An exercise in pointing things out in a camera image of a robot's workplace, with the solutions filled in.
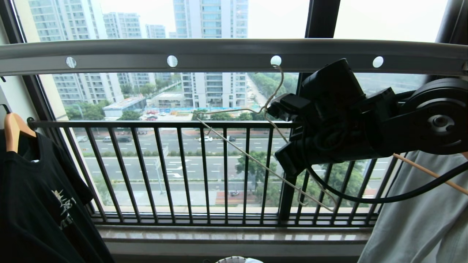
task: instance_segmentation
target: gray cloth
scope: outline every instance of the gray cloth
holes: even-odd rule
[[[442,175],[467,162],[461,154],[407,156]],[[434,178],[403,164],[389,196],[406,193]],[[468,188],[468,172],[452,182]],[[443,184],[409,200],[385,204],[358,263],[468,263],[468,197]]]

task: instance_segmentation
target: sky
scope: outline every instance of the sky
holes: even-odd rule
[[[341,0],[335,38],[434,42],[447,0]],[[308,0],[249,0],[249,38],[303,38]],[[101,0],[103,13],[138,13],[176,30],[172,0]]]

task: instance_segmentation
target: car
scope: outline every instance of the car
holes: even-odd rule
[[[128,136],[117,137],[118,142],[131,142],[132,138]]]
[[[85,142],[85,141],[88,141],[88,138],[86,136],[77,136],[76,140],[78,142]]]
[[[212,138],[211,136],[206,135],[206,136],[205,136],[205,141],[213,141],[213,138]]]

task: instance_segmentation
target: high-rise building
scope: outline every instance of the high-rise building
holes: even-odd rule
[[[137,13],[104,14],[108,38],[142,38],[140,17]],[[135,91],[148,83],[154,84],[153,73],[117,73],[120,85],[131,85]]]
[[[247,0],[174,0],[177,38],[246,38]],[[246,105],[245,73],[181,74],[185,105]]]
[[[96,0],[29,0],[41,42],[106,39],[106,29]],[[54,74],[63,104],[116,102],[124,97],[115,73]]]
[[[146,25],[146,36],[148,38],[166,38],[166,27],[163,25]]]

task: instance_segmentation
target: black t-shirt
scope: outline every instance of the black t-shirt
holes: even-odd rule
[[[0,168],[3,262],[114,262],[83,206],[92,194],[62,149],[37,134],[6,152],[0,130]]]

